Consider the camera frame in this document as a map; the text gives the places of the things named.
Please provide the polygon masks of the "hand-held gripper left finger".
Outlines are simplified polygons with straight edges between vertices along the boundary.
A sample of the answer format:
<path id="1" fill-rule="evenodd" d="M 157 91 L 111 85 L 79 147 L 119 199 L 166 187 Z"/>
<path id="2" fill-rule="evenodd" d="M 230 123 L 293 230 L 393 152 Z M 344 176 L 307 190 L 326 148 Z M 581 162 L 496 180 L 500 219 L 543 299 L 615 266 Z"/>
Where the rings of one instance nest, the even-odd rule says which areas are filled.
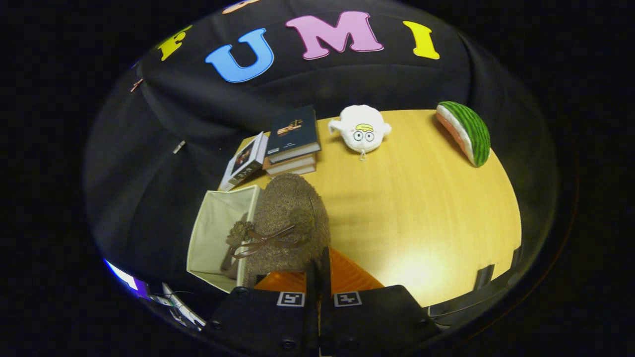
<path id="1" fill-rule="evenodd" d="M 306 292 L 236 287 L 220 303 L 202 336 L 237 357 L 318 357 L 317 262 L 306 271 Z"/>

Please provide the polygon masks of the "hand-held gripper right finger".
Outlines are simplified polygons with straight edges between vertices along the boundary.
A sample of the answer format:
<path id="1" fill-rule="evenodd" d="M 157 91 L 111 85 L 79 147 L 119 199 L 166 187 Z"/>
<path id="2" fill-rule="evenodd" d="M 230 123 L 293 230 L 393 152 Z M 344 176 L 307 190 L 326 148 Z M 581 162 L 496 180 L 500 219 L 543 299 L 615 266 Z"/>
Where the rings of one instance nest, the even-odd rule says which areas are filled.
<path id="1" fill-rule="evenodd" d="M 442 330 L 401 285 L 335 293 L 330 251 L 320 258 L 320 354 L 326 357 L 427 357 Z"/>

